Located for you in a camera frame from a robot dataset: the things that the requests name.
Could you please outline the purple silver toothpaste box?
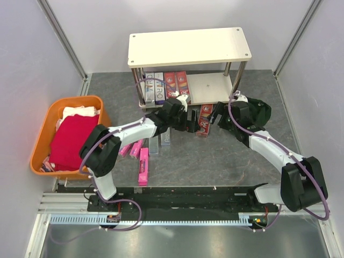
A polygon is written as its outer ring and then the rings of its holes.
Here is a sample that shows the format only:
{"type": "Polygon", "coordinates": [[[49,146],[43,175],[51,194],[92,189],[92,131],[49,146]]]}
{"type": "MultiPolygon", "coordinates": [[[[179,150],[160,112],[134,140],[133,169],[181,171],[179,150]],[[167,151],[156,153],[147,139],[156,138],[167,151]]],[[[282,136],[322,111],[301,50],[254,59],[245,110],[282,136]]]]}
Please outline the purple silver toothpaste box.
{"type": "Polygon", "coordinates": [[[155,105],[155,82],[154,73],[146,73],[145,80],[145,103],[147,107],[155,105]]]}
{"type": "Polygon", "coordinates": [[[154,73],[155,104],[160,105],[166,100],[163,73],[154,73]]]}

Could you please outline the silver red toothpaste box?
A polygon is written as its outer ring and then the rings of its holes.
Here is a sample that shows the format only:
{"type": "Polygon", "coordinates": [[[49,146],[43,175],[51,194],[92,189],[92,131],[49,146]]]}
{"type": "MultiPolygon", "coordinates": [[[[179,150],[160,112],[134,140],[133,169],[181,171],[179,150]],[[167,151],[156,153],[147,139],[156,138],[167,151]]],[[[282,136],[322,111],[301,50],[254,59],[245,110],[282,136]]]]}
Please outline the silver red toothpaste box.
{"type": "Polygon", "coordinates": [[[174,72],[167,72],[164,73],[164,81],[165,83],[165,93],[166,98],[175,97],[175,92],[177,91],[176,87],[176,78],[174,72]]]}

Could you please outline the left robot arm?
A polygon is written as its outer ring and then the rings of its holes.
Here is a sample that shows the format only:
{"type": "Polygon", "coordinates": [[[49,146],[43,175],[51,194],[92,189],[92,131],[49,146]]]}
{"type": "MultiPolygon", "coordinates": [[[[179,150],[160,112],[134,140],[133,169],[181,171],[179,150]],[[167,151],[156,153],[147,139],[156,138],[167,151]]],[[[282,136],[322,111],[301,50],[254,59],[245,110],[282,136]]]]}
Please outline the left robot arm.
{"type": "Polygon", "coordinates": [[[196,110],[192,110],[191,120],[188,120],[189,101],[189,95],[169,98],[161,108],[137,121],[117,127],[99,124],[91,131],[79,156],[82,159],[81,167],[87,167],[100,197],[99,205],[105,211],[113,211],[118,205],[111,171],[121,148],[141,139],[156,137],[169,128],[189,133],[200,129],[196,110]]]}

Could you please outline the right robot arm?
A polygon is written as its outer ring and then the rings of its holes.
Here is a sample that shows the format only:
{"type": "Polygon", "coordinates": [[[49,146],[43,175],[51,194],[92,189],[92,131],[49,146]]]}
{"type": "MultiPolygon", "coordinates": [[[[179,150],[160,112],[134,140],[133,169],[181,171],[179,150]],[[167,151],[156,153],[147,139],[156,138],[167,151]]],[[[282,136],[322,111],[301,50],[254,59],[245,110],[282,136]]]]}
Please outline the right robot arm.
{"type": "Polygon", "coordinates": [[[231,104],[218,102],[208,116],[210,124],[219,119],[220,128],[232,132],[239,142],[258,152],[281,173],[280,184],[255,186],[253,194],[246,198],[247,207],[256,212],[266,203],[275,203],[297,212],[327,201],[320,161],[294,153],[275,140],[264,128],[270,117],[271,107],[252,98],[231,104]]]}

